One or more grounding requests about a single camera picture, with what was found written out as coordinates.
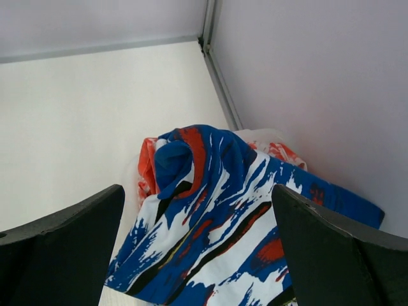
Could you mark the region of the blue white patterned trousers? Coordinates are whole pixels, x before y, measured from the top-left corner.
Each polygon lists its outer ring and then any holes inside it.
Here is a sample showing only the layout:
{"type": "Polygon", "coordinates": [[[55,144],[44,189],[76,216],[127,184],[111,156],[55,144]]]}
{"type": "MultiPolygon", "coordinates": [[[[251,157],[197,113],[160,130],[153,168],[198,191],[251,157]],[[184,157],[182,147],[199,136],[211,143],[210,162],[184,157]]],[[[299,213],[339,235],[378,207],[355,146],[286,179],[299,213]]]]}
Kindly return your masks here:
{"type": "Polygon", "coordinates": [[[292,284],[272,205],[282,184],[379,228],[372,202],[207,125],[157,137],[157,194],[145,198],[106,277],[151,305],[282,305],[292,284]]]}

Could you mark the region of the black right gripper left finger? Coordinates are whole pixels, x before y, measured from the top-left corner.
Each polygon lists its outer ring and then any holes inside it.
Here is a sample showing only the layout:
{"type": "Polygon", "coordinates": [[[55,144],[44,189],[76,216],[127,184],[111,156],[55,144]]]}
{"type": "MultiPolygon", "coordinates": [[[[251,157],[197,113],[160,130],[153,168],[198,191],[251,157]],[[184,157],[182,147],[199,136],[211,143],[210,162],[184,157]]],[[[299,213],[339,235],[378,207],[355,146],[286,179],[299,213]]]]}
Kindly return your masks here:
{"type": "Polygon", "coordinates": [[[124,198],[115,184],[1,232],[1,305],[98,305],[124,198]]]}

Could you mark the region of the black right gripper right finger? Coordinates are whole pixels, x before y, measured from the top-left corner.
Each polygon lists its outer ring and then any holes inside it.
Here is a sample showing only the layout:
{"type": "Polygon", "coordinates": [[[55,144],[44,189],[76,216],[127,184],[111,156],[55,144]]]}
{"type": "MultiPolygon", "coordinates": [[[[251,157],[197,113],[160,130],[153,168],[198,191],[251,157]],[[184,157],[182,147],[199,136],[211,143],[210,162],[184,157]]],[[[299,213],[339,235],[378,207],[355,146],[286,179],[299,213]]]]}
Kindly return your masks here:
{"type": "Polygon", "coordinates": [[[298,305],[407,305],[407,239],[272,191],[298,305]]]}

